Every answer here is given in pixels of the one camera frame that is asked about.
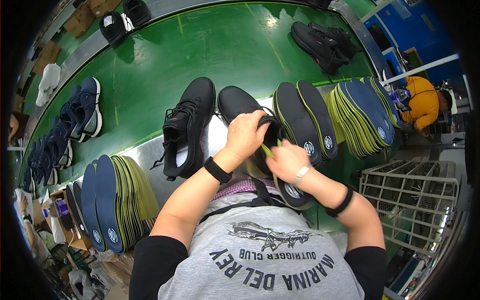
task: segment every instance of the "white bracelet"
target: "white bracelet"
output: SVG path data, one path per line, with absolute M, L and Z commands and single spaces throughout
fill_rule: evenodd
M 310 167 L 303 166 L 300 171 L 295 175 L 295 183 L 294 185 L 298 187 L 298 184 L 300 183 L 300 180 L 307 174 L 308 170 L 310 170 Z

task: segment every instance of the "insole logo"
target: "insole logo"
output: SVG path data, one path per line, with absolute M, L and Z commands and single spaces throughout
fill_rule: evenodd
M 98 233 L 98 231 L 96 230 L 93 231 L 93 237 L 97 243 L 100 243 L 100 233 Z
M 299 199 L 301 195 L 303 195 L 303 191 L 299 190 L 296 186 L 286 183 L 285 182 L 285 190 L 287 191 L 287 194 L 290 195 L 290 197 Z
M 108 229 L 108 236 L 112 242 L 116 243 L 118 241 L 117 233 L 112 228 Z
M 332 149 L 333 142 L 332 142 L 332 138 L 329 135 L 327 135 L 324 138 L 324 145 L 325 145 L 325 148 L 327 148 L 328 150 Z
M 307 151 L 308 155 L 312 155 L 315 152 L 315 148 L 313 147 L 313 144 L 310 141 L 305 142 L 305 144 L 303 145 L 303 149 Z
M 380 135 L 380 137 L 382 138 L 382 140 L 385 139 L 385 131 L 382 127 L 379 127 L 377 128 L 377 131 L 378 131 L 378 134 Z

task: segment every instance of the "gray t-shirt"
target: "gray t-shirt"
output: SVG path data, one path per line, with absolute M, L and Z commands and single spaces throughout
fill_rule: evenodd
M 220 198 L 204 215 L 255 197 Z M 289 208 L 238 207 L 211 216 L 195 230 L 188 255 L 158 299 L 364 298 L 333 239 Z

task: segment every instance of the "white rack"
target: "white rack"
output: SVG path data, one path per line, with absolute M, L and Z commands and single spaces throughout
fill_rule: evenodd
M 362 171 L 359 191 L 378 212 L 386 240 L 435 256 L 458 198 L 454 176 L 452 161 L 395 160 Z

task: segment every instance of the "water bottle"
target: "water bottle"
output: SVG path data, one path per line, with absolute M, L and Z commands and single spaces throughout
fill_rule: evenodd
M 412 93 L 410 92 L 410 90 L 399 89 L 390 93 L 390 98 L 394 103 L 401 102 L 411 96 L 412 96 Z
M 57 201 L 53 201 L 46 209 L 42 209 L 43 216 L 46 217 L 53 217 L 58 218 L 63 215 L 67 215 L 69 213 L 68 206 L 65 203 L 65 200 L 58 199 Z

